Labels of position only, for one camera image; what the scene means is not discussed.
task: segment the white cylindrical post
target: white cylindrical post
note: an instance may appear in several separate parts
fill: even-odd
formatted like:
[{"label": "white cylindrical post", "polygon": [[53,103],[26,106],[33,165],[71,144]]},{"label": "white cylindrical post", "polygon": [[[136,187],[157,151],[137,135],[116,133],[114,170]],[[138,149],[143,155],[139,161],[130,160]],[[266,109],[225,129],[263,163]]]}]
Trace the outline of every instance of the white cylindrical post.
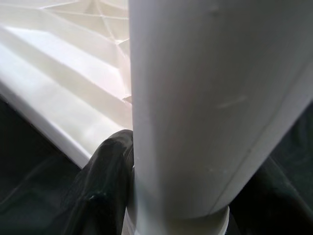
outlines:
[{"label": "white cylindrical post", "polygon": [[313,2],[130,0],[135,182],[167,215],[228,205],[313,94]]}]

